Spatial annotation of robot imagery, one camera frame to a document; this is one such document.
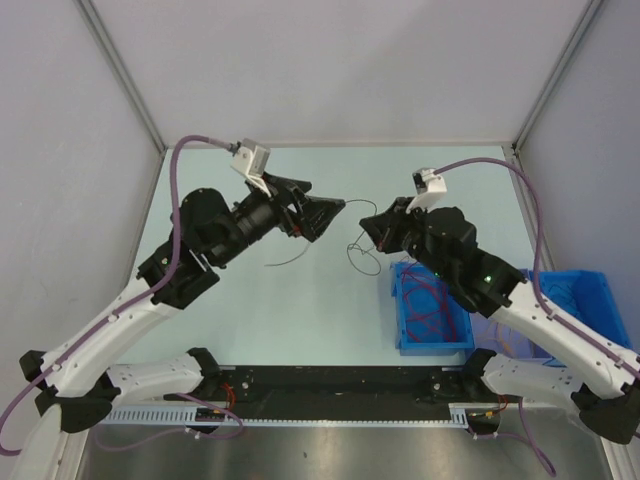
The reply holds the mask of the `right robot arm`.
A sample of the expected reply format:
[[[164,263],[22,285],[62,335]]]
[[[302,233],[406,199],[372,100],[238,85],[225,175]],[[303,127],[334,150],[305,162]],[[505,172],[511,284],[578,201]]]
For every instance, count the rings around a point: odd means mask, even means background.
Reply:
[[[567,313],[539,285],[479,248],[476,228],[457,207],[407,208],[397,198],[359,224],[378,251],[404,252],[427,268],[469,313],[518,331],[562,363],[526,366],[492,351],[473,355],[461,376],[473,401],[491,394],[529,398],[566,409],[593,433],[627,445],[639,433],[639,355]]]

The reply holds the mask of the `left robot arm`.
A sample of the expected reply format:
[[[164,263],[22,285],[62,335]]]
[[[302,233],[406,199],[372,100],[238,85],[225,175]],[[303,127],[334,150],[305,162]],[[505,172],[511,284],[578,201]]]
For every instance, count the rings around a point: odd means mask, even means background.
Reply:
[[[123,366],[118,358],[152,328],[185,310],[216,285],[225,268],[274,229],[318,240],[345,207],[342,199],[314,197],[307,181],[264,174],[265,189],[249,188],[228,205],[216,189],[189,193],[174,216],[169,239],[138,268],[117,299],[67,344],[31,350],[20,359],[27,380],[40,390],[41,415],[59,415],[64,433],[79,433],[127,400],[190,395],[207,400],[224,375],[201,347],[165,362]]]

